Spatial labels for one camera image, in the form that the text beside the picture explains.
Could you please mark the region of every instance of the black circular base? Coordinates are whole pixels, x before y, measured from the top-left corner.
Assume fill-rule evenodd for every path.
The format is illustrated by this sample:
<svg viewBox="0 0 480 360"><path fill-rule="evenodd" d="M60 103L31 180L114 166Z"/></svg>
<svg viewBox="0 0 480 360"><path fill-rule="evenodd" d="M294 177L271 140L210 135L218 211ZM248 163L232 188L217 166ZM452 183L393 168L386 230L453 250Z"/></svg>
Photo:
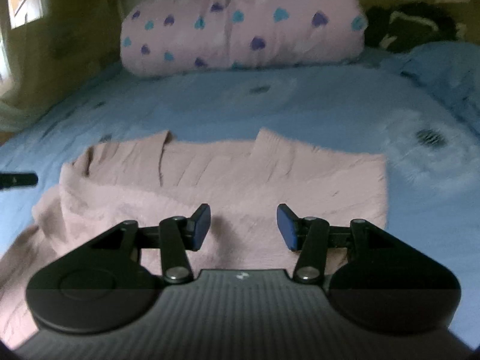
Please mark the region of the black circular base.
<svg viewBox="0 0 480 360"><path fill-rule="evenodd" d="M428 270L351 262L332 276L329 299L346 318L381 333L413 334L450 324L460 287L445 269L441 285ZM430 272L435 281L435 273Z"/></svg>
<svg viewBox="0 0 480 360"><path fill-rule="evenodd" d="M42 326L69 334L118 329L142 316L158 297L157 279L115 251L67 255L37 272L26 300Z"/></svg>

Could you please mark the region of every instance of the purple heart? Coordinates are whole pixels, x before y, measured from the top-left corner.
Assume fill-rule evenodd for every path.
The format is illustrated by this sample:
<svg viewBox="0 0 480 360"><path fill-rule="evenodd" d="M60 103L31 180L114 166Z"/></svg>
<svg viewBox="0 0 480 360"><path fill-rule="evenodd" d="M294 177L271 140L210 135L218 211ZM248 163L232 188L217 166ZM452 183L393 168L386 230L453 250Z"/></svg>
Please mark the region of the purple heart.
<svg viewBox="0 0 480 360"><path fill-rule="evenodd" d="M164 26L171 26L175 23L175 18L173 17L173 15L168 15L165 19L165 21L163 22L163 25Z"/></svg>
<svg viewBox="0 0 480 360"><path fill-rule="evenodd" d="M250 43L250 48L252 50L261 50L265 48L265 45L265 40L263 38L255 36Z"/></svg>
<svg viewBox="0 0 480 360"><path fill-rule="evenodd" d="M210 11L211 12L221 12L223 11L223 6L220 5L219 3L215 3L212 5L212 7L210 8Z"/></svg>
<svg viewBox="0 0 480 360"><path fill-rule="evenodd" d="M320 27L320 26L325 26L328 23L328 17L325 15L325 13L318 11L313 15L311 18L311 25L314 27Z"/></svg>
<svg viewBox="0 0 480 360"><path fill-rule="evenodd" d="M198 68L205 68L208 65L203 59L197 58L197 59L195 59L195 66L198 67Z"/></svg>
<svg viewBox="0 0 480 360"><path fill-rule="evenodd" d="M150 49L148 48L148 46L146 44L144 44L142 46L142 54L145 56L145 55L148 55L150 54Z"/></svg>

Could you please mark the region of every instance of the curtain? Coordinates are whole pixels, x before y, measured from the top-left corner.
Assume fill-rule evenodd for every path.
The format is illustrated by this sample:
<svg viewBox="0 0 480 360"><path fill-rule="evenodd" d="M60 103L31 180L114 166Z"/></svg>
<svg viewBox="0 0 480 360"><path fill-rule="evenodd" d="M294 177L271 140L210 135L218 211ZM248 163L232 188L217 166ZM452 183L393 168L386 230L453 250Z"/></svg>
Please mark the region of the curtain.
<svg viewBox="0 0 480 360"><path fill-rule="evenodd" d="M32 106L38 83L39 54L29 53L39 47L29 26L15 29L13 39L8 0L0 0L0 29L9 76L0 84L0 131L18 132L33 124L45 109Z"/></svg>

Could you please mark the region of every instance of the ribbed surface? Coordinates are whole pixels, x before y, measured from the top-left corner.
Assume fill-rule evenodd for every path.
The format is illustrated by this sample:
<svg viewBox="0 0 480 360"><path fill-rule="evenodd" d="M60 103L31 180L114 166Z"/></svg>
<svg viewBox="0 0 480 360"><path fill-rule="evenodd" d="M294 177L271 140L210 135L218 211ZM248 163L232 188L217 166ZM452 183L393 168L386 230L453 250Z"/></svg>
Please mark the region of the ribbed surface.
<svg viewBox="0 0 480 360"><path fill-rule="evenodd" d="M32 360L435 359L470 350L447 331L387 337L340 317L320 288L284 271L204 271L171 286L136 323L96 337L42 331L17 353Z"/></svg>

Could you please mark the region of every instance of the metal pivot bolt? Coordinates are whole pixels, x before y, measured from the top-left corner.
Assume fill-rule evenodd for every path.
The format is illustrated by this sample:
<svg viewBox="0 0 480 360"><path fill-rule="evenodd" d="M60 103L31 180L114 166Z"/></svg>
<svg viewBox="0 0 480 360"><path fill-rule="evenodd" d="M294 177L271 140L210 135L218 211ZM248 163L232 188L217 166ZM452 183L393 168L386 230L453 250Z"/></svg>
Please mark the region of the metal pivot bolt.
<svg viewBox="0 0 480 360"><path fill-rule="evenodd" d="M167 269L165 272L165 276L167 276L170 280L175 281L183 281L188 278L189 274L189 270L183 266L174 266L173 268Z"/></svg>
<svg viewBox="0 0 480 360"><path fill-rule="evenodd" d="M320 277L320 271L312 266L304 266L298 269L295 274L304 283L314 282Z"/></svg>

